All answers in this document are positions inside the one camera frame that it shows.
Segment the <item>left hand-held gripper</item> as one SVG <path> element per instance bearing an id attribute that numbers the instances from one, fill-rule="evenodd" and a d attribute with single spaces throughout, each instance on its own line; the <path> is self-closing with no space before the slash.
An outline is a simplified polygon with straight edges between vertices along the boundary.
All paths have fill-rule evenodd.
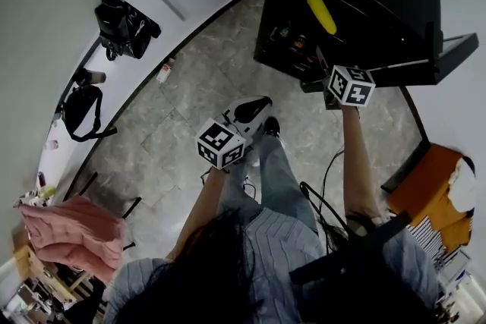
<path id="1" fill-rule="evenodd" d="M 229 167 L 260 138 L 272 110 L 273 101 L 268 96 L 236 99 L 197 132 L 194 138 L 197 154 L 214 168 Z"/>

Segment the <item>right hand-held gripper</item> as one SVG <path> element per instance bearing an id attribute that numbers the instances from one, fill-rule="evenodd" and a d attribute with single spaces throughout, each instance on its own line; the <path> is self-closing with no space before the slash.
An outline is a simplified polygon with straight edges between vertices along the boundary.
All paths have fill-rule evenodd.
<path id="1" fill-rule="evenodd" d="M 316 55 L 323 72 L 328 72 L 328 65 L 319 46 Z M 326 110 L 338 110 L 342 106 L 366 107 L 376 84 L 370 71 L 334 66 L 324 79 L 301 82 L 304 93 L 322 93 Z"/>

